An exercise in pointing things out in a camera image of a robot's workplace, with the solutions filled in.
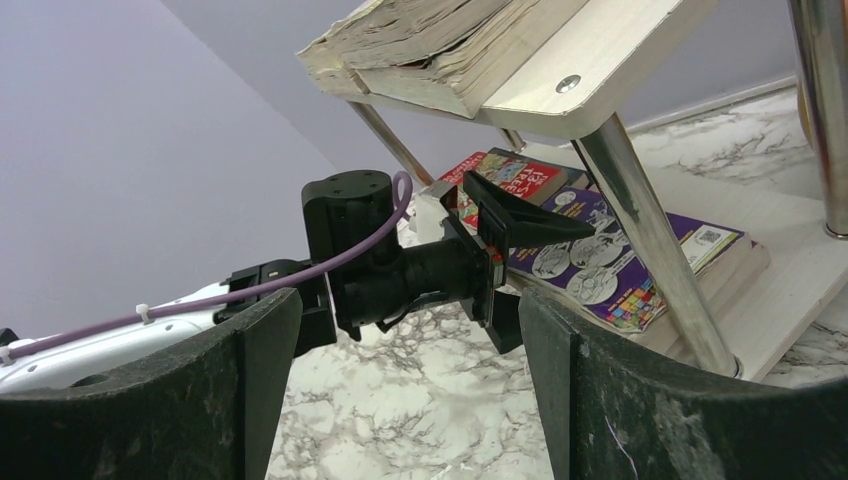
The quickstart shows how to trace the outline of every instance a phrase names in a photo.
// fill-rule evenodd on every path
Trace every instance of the marble surface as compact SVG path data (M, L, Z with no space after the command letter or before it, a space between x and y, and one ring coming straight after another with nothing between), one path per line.
M634 136L643 162L819 198L795 92ZM414 241L403 228L402 241ZM842 292L765 383L798 387L848 374ZM544 435L523 348L497 355L449 305L388 335L364 330L295 361L269 479L545 479Z

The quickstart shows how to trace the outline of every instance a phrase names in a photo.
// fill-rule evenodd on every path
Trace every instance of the silver metal post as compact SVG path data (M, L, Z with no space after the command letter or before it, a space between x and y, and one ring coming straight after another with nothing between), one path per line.
M736 359L713 322L695 274L617 114L572 142L615 212L636 255L651 273L701 368L737 373Z
M501 136L504 137L504 141L506 141L506 144L509 145L509 149L514 153L521 153L525 148L527 148L527 142L521 138L521 134L517 131L499 128L498 132L501 133Z
M789 0L811 143L821 166L826 230L848 238L848 37L843 0Z
M383 142L383 145L392 152L392 155L395 156L397 161L412 175L412 178L417 181L419 184L424 186L432 185L435 180L433 176L430 175L430 172L427 171L421 163L418 162L418 159L415 158L415 155L406 148L406 145L400 141L400 139L395 135L395 132L389 128L389 125L383 120L383 117L377 113L377 110L371 106L366 105L364 103L357 102L347 102L348 105L355 111L369 127L377 135L377 138Z

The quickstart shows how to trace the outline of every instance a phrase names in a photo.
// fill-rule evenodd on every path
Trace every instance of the shelf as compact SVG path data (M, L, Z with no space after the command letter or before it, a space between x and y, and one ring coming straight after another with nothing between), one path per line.
M474 123L558 138L596 130L718 0L590 0L484 104ZM561 80L580 75L573 89ZM345 100L467 120L378 95Z
M583 168L568 149L530 145L523 153ZM768 269L717 319L730 350L742 362L743 378L762 380L848 283L848 243L824 233L821 201L665 169L646 170L667 211L744 230L768 249ZM664 342L660 353L690 361L670 322L650 328L657 327L676 337Z

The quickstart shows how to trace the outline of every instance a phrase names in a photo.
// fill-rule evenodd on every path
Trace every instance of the lower shelf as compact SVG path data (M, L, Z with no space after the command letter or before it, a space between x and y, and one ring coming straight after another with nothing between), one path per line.
M523 154L583 168L573 151L557 147L531 145ZM717 320L742 362L743 378L760 381L848 283L848 242L824 233L824 206L818 200L663 169L647 173L667 211L744 230L768 249L769 268ZM654 327L674 328L670 323ZM688 354L677 336L662 353L685 361Z

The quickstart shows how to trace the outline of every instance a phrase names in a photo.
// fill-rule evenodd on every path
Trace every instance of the gray wall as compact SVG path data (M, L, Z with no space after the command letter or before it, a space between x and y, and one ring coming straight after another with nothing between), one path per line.
M0 326L306 256L300 187L335 169L159 2L0 2L0 72Z
M361 0L162 0L200 39L340 169L397 165L347 106L321 95L294 52ZM792 73L792 31L783 0L724 0L632 101L638 122ZM433 172L500 145L491 129L384 112Z

